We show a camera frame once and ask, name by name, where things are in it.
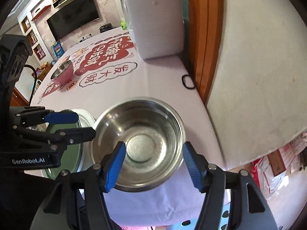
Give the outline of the pink printed tablecloth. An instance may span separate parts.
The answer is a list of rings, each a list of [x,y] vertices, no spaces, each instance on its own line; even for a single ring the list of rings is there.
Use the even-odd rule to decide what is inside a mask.
[[[184,122],[186,140],[207,161],[224,161],[205,106],[177,56],[143,60],[127,31],[116,28],[68,49],[71,83],[55,85],[46,76],[31,104],[54,111],[84,109],[98,118],[106,109],[134,97],[151,97],[172,106]],[[194,188],[185,165],[162,185],[140,193],[116,189],[104,195],[110,217],[121,226],[172,225],[197,218],[204,195]]]

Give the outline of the pink steel bowl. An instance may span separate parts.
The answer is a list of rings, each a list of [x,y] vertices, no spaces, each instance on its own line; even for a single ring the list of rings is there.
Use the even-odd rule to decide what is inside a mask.
[[[55,72],[51,75],[50,80],[56,85],[65,85],[71,80],[74,73],[73,63],[70,60],[62,62]]]

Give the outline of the red white plastic bag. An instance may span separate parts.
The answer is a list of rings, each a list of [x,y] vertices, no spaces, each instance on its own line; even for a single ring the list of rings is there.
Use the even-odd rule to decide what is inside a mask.
[[[289,176],[286,175],[286,170],[274,176],[267,156],[253,161],[252,165],[251,176],[266,200],[276,196],[278,190],[289,184]]]

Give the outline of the white wall shelf unit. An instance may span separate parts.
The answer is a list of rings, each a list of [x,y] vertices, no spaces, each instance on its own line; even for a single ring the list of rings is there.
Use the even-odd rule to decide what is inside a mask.
[[[51,47],[55,44],[55,39],[47,24],[51,10],[51,5],[36,8],[28,6],[17,17],[21,31],[30,41],[33,54],[40,65],[51,63],[54,59]]]

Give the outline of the green glass plate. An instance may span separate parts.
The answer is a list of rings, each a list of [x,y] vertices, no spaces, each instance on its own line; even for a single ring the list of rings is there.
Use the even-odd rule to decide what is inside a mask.
[[[55,133],[60,129],[70,129],[70,128],[80,128],[80,121],[75,122],[73,124],[57,124],[52,125],[48,124],[46,131],[48,133]],[[81,160],[83,157],[83,144],[73,144],[67,146],[67,149],[64,151],[61,158],[61,165],[58,168],[48,168],[41,170],[43,177],[47,177],[49,179],[55,180],[60,174],[60,172],[64,169],[70,171],[70,173],[74,173],[78,171],[78,168],[81,164]]]

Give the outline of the white countertop sterilizer appliance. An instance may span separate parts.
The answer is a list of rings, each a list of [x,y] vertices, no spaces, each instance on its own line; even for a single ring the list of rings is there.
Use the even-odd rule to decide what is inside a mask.
[[[183,51],[181,0],[126,0],[126,3],[142,59],[173,56]]]

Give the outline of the blue snack box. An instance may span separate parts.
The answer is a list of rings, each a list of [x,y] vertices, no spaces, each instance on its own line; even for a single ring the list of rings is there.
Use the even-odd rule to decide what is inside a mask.
[[[51,46],[51,49],[54,54],[54,58],[59,59],[64,54],[64,49],[61,45],[61,42],[58,41]]]

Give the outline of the green tissue box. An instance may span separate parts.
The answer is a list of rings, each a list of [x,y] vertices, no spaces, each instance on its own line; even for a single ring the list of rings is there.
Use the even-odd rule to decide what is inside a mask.
[[[121,21],[121,27],[123,30],[127,29],[126,21]]]

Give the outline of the wooden tv cabinet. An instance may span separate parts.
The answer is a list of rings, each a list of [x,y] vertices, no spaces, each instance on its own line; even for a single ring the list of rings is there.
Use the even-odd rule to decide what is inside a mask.
[[[40,71],[39,75],[47,74],[50,71],[50,69],[53,67],[53,65],[49,62],[45,62],[43,64],[44,68],[42,68],[39,64],[36,65],[36,64],[30,63],[29,61],[26,62],[26,65],[30,65],[36,70],[39,69]],[[32,74],[33,74],[32,69],[30,69],[29,67],[24,67],[23,71],[21,72],[19,81],[17,81],[15,84],[15,88],[17,89],[17,91],[28,102],[30,100],[30,96],[31,96],[33,86],[34,86],[34,76]]]

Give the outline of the orange wooden sliding door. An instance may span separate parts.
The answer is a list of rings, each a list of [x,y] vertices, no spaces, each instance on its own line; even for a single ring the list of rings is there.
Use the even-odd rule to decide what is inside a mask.
[[[188,0],[188,71],[207,104],[222,39],[224,0]]]

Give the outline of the white plate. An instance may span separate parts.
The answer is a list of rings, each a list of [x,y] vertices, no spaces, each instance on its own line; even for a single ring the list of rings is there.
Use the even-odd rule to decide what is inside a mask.
[[[86,110],[74,109],[73,111],[78,114],[78,120],[80,121],[81,128],[92,127],[95,124],[95,119]],[[90,142],[84,142],[82,144],[83,144],[83,157],[77,172],[84,171],[93,164],[89,154]]]

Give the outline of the black wall television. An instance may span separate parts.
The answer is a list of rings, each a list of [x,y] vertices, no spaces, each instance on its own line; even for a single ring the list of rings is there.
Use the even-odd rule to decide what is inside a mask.
[[[47,19],[55,39],[59,41],[81,26],[99,19],[94,0],[74,0]]]

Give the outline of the large stainless steel bowl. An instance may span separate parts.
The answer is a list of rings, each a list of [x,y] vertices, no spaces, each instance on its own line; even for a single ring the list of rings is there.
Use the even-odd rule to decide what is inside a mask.
[[[164,183],[183,162],[183,121],[167,103],[148,97],[129,99],[105,110],[93,128],[89,148],[93,163],[111,154],[116,144],[126,146],[116,189],[142,192]]]

